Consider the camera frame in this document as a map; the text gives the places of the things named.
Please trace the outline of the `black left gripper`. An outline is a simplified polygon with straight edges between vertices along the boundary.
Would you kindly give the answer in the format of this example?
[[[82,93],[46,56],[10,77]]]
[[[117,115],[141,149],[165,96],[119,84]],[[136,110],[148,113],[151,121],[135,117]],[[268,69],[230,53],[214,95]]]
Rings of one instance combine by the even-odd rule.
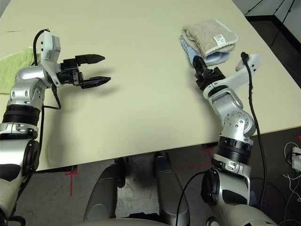
[[[96,64],[103,60],[105,60],[105,57],[97,54],[78,55],[75,58],[65,59],[60,63],[61,71],[56,75],[61,84],[72,84],[80,86],[82,89],[98,87],[109,82],[111,77],[96,76],[83,80],[79,65]]]

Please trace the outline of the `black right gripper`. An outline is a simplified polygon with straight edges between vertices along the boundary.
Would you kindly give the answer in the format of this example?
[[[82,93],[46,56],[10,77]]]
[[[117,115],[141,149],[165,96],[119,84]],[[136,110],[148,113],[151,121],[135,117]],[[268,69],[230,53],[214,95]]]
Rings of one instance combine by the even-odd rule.
[[[213,82],[225,79],[218,67],[209,69],[201,56],[194,56],[192,64],[196,71],[196,83],[201,91],[204,91]]]

